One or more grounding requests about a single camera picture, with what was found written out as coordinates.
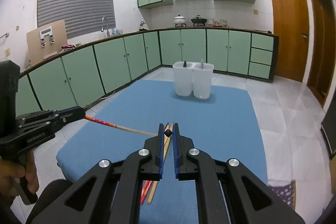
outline silver screw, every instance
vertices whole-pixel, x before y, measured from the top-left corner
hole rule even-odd
[[[140,149],[139,150],[139,155],[140,156],[147,156],[149,154],[149,150],[148,149]]]
[[[192,149],[189,150],[189,154],[193,155],[193,156],[196,156],[199,153],[200,153],[200,151],[197,148],[192,148]]]
[[[110,165],[110,162],[108,161],[108,160],[101,160],[100,162],[99,162],[99,166],[100,167],[103,167],[103,168],[105,168],[105,167],[107,167],[107,166],[109,166]]]
[[[237,160],[237,159],[230,159],[230,160],[229,160],[229,164],[230,164],[231,166],[233,166],[233,167],[236,167],[236,166],[239,165],[239,160]]]

